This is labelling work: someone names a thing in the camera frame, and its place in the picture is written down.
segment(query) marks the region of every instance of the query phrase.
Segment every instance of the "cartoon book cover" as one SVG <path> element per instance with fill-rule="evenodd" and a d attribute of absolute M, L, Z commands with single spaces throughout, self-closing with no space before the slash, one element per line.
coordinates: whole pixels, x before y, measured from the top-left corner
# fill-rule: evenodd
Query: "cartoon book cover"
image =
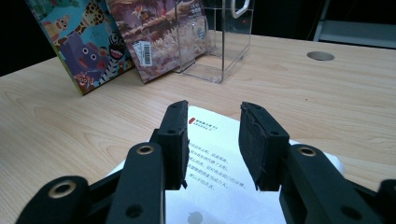
<path fill-rule="evenodd" d="M 25 0 L 81 94 L 134 63 L 105 0 Z"/>
<path fill-rule="evenodd" d="M 201 0 L 106 2 L 144 83 L 205 53 Z"/>

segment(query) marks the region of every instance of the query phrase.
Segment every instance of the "wooden table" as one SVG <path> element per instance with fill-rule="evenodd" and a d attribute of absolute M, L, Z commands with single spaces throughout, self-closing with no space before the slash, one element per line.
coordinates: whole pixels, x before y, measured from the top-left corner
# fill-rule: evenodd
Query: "wooden table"
<path fill-rule="evenodd" d="M 333 61 L 315 61 L 309 51 Z M 79 95 L 57 58 L 0 78 L 1 223 L 12 223 L 47 182 L 90 184 L 147 141 L 180 100 L 234 119 L 243 101 L 264 106 L 291 139 L 337 156 L 345 177 L 377 190 L 396 178 L 396 51 L 253 36 L 221 84 L 136 70 Z"/>

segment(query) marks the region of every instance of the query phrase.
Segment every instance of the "book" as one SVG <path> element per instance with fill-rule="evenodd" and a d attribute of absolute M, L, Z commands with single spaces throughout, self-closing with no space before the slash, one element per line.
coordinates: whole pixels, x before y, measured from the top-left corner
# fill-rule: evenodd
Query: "book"
<path fill-rule="evenodd" d="M 106 0 L 144 83 L 205 49 L 201 0 Z"/>
<path fill-rule="evenodd" d="M 25 0 L 81 94 L 134 67 L 104 0 Z"/>
<path fill-rule="evenodd" d="M 239 151 L 239 123 L 213 111 L 189 106 L 188 186 L 166 191 L 167 223 L 286 223 L 279 191 L 256 190 Z M 342 174 L 343 163 L 334 155 L 325 155 Z"/>

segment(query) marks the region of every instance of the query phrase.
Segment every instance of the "clear acrylic box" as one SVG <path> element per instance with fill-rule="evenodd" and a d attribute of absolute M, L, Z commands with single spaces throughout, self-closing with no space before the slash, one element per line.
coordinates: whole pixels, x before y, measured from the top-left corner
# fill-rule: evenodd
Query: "clear acrylic box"
<path fill-rule="evenodd" d="M 248 52 L 254 0 L 202 0 L 205 18 L 191 24 L 191 35 L 179 35 L 178 42 L 190 41 L 185 36 L 200 37 L 205 41 L 205 53 L 196 57 L 194 49 L 179 48 L 180 67 L 183 75 L 193 76 L 214 83 L 221 83 L 233 66 Z"/>

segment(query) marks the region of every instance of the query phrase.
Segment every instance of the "white paper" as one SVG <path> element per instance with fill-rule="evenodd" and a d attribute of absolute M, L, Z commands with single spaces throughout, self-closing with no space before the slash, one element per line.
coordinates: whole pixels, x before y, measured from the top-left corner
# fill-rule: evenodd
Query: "white paper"
<path fill-rule="evenodd" d="M 279 192 L 255 189 L 239 151 L 239 121 L 196 106 L 189 106 L 188 121 L 188 187 L 166 191 L 166 223 L 286 223 Z M 326 156 L 344 172 L 336 157 Z"/>

